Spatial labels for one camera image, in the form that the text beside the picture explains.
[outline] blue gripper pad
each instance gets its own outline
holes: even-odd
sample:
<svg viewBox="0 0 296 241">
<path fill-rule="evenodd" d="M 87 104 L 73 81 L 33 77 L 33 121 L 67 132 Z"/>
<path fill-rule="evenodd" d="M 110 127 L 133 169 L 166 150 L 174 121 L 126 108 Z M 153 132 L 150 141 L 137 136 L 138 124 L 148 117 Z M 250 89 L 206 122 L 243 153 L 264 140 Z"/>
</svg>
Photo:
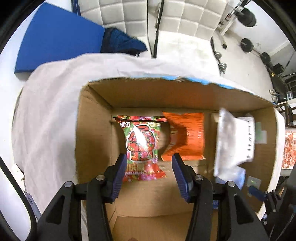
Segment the blue gripper pad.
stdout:
<svg viewBox="0 0 296 241">
<path fill-rule="evenodd" d="M 112 182 L 112 193 L 111 193 L 111 199 L 115 201 L 116 198 L 118 198 L 119 191 L 121 189 L 122 180 L 124 177 L 124 174 L 126 172 L 126 167 L 128 164 L 128 160 L 126 157 L 126 154 L 120 154 L 117 158 L 117 161 L 114 165 L 114 178 Z"/>
<path fill-rule="evenodd" d="M 177 180 L 180 194 L 186 202 L 189 201 L 189 192 L 193 188 L 193 179 L 187 167 L 188 166 L 184 164 L 182 158 L 178 153 L 175 153 L 172 156 L 172 168 L 175 174 L 175 178 Z"/>
</svg>

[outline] red and white patterned object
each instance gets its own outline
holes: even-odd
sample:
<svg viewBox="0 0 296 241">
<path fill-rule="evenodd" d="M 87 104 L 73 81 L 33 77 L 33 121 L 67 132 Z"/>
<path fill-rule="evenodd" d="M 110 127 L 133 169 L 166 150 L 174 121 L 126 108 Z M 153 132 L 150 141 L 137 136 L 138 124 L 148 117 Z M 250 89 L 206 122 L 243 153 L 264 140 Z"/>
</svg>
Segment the red and white patterned object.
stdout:
<svg viewBox="0 0 296 241">
<path fill-rule="evenodd" d="M 281 168 L 292 169 L 296 161 L 296 130 L 286 130 L 284 159 Z"/>
</svg>

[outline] white chair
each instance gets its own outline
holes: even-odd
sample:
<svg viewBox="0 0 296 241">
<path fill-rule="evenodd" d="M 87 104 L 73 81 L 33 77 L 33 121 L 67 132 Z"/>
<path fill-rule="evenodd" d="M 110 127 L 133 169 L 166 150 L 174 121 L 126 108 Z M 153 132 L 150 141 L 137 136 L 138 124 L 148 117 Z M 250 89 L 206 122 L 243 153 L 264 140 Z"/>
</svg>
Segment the white chair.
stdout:
<svg viewBox="0 0 296 241">
<path fill-rule="evenodd" d="M 162 0 L 154 57 L 219 75 L 210 39 L 226 0 Z"/>
<path fill-rule="evenodd" d="M 116 27 L 145 43 L 151 57 L 147 34 L 147 0 L 78 0 L 82 17 L 104 27 Z"/>
</svg>

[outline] cardboard box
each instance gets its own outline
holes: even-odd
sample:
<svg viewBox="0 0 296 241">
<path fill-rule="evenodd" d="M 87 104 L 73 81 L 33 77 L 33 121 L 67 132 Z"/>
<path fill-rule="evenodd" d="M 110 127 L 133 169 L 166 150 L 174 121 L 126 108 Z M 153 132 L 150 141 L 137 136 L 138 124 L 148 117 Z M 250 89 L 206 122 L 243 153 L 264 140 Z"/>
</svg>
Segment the cardboard box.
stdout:
<svg viewBox="0 0 296 241">
<path fill-rule="evenodd" d="M 119 153 L 126 152 L 124 134 L 113 115 L 161 116 L 162 111 L 205 113 L 206 162 L 191 162 L 196 172 L 212 178 L 217 124 L 211 113 L 221 107 L 243 116 L 250 113 L 267 131 L 267 143 L 255 145 L 251 163 L 242 166 L 247 176 L 261 179 L 265 191 L 276 159 L 277 123 L 272 103 L 248 92 L 202 85 L 189 80 L 162 78 L 117 78 L 89 83 L 81 91 L 76 130 L 76 168 L 79 183 L 85 183 L 113 165 Z M 162 125 L 160 152 L 168 144 L 169 128 Z M 180 196 L 170 162 L 159 162 L 167 178 L 123 183 L 114 204 L 107 205 L 113 238 L 127 241 L 185 240 L 193 205 Z M 262 203 L 247 196 L 258 212 Z M 212 240 L 215 240 L 217 213 L 213 214 Z"/>
</svg>

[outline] dumbbell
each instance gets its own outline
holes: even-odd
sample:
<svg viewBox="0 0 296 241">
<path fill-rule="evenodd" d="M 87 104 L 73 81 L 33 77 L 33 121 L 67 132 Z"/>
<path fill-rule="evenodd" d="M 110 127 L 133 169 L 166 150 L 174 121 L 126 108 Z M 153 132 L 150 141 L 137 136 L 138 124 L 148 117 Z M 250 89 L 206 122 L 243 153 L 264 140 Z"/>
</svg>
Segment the dumbbell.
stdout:
<svg viewBox="0 0 296 241">
<path fill-rule="evenodd" d="M 257 50 L 254 49 L 254 45 L 252 44 L 251 40 L 249 40 L 247 38 L 243 38 L 241 40 L 240 46 L 245 53 L 250 53 L 252 50 L 259 53 Z M 259 55 L 260 55 L 260 58 L 261 58 L 263 64 L 269 65 L 269 63 L 271 61 L 269 54 L 266 52 L 263 52 L 263 53 L 259 53 Z"/>
<path fill-rule="evenodd" d="M 222 57 L 222 54 L 220 52 L 215 51 L 215 58 L 219 62 L 218 67 L 219 67 L 220 74 L 221 73 L 225 74 L 227 64 L 226 63 L 221 63 L 221 61 L 220 61 L 221 57 Z"/>
</svg>

